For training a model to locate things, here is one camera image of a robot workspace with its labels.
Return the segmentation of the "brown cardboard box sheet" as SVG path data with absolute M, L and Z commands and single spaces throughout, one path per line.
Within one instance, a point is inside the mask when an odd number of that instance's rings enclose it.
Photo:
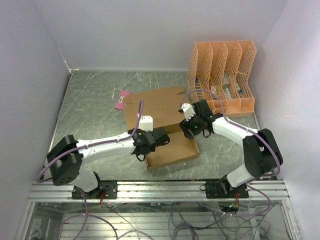
M 184 136 L 179 123 L 185 118 L 179 112 L 180 102 L 186 94 L 183 86 L 170 86 L 144 92 L 136 92 L 124 97 L 124 116 L 127 128 L 133 129 L 137 122 L 139 103 L 144 101 L 142 114 L 153 118 L 155 129 L 163 127 L 170 138 L 165 146 L 146 156 L 147 170 L 196 159 L 200 151 L 196 141 Z

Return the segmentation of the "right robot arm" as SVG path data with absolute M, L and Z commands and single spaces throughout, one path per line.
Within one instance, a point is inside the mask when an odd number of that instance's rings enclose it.
M 206 100 L 183 103 L 179 112 L 184 120 L 179 123 L 184 136 L 192 140 L 199 134 L 216 134 L 228 138 L 242 147 L 243 164 L 221 179 L 206 181 L 200 190 L 208 199 L 246 198 L 246 184 L 278 169 L 283 158 L 273 133 L 264 128 L 247 128 L 230 120 L 222 113 L 213 113 Z

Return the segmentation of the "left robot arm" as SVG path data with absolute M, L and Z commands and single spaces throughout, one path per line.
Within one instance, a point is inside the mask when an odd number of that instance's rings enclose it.
M 105 192 L 105 181 L 94 171 L 85 169 L 84 162 L 94 162 L 113 156 L 134 155 L 143 162 L 146 156 L 165 146 L 170 137 L 160 127 L 152 131 L 130 129 L 117 136 L 91 140 L 76 140 L 73 135 L 63 137 L 46 155 L 53 184 L 74 186 L 73 199 L 85 196 L 98 199 Z

